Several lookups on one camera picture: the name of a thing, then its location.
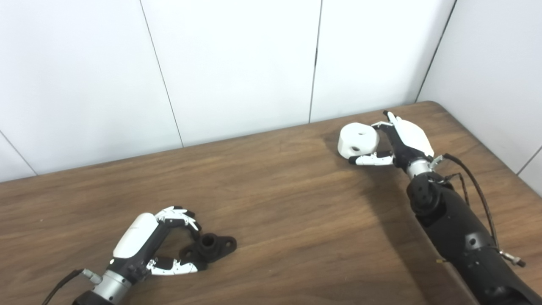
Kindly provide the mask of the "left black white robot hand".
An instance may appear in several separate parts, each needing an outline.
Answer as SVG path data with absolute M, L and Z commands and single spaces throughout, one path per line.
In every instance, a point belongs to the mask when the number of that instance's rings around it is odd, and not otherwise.
M 195 220 L 195 213 L 180 206 L 167 207 L 157 214 L 140 214 L 117 243 L 107 270 L 132 285 L 150 275 L 173 276 L 207 270 L 205 263 L 157 255 L 173 228 L 187 229 L 194 241 L 201 237 L 202 228 Z

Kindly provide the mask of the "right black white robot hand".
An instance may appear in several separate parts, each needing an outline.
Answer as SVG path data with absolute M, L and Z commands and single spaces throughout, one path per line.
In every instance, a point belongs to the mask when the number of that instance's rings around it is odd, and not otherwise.
M 384 110 L 383 114 L 387 118 L 386 122 L 362 124 L 362 127 L 368 127 L 371 132 L 381 131 L 389 140 L 391 149 L 376 151 L 379 144 L 378 138 L 376 144 L 370 147 L 370 152 L 347 157 L 349 164 L 358 166 L 393 165 L 406 170 L 416 161 L 424 160 L 430 163 L 434 160 L 434 150 L 423 129 L 390 111 Z

